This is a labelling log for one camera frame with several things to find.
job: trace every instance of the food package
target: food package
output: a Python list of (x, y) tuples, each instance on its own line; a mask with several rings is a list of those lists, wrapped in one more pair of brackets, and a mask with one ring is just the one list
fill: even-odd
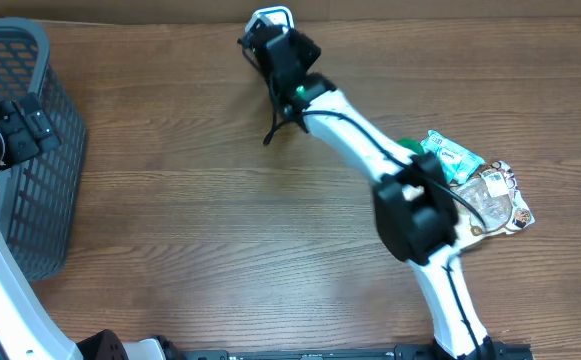
[(439, 159), (448, 183), (455, 180), (459, 185), (464, 184), (479, 166), (486, 163), (477, 154), (434, 130), (428, 131), (428, 137), (421, 141), (421, 146)]
[(458, 246), (463, 249), (484, 237), (514, 234), (534, 223), (530, 208), (521, 197), (517, 179), (510, 166), (497, 161), (471, 177), (464, 185), (453, 187), (483, 217), (486, 228), (464, 206), (457, 204), (459, 223), (455, 227)]

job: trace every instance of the mesh basket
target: mesh basket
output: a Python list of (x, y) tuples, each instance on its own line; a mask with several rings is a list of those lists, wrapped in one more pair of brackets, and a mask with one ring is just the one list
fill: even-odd
[(81, 115), (48, 63), (48, 39), (37, 24), (0, 19), (0, 101), (38, 94), (62, 145), (0, 173), (0, 228), (28, 280), (65, 264), (85, 158)]

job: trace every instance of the wood grain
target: wood grain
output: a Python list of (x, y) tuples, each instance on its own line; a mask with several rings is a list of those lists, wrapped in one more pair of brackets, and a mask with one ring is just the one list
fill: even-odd
[[(6, 16), (106, 24), (245, 23), (275, 0), (0, 0)], [(581, 16), (581, 0), (285, 0), (295, 19), (397, 20)]]
[[(497, 339), (581, 359), (581, 18), (313, 23), (316, 64), (393, 138), (428, 129), (509, 162), (537, 223), (464, 259)], [(185, 349), (427, 342), (410, 269), (365, 181), (287, 128), (240, 25), (48, 25), (90, 133), (64, 272), (35, 285), (73, 339), (113, 329)]]

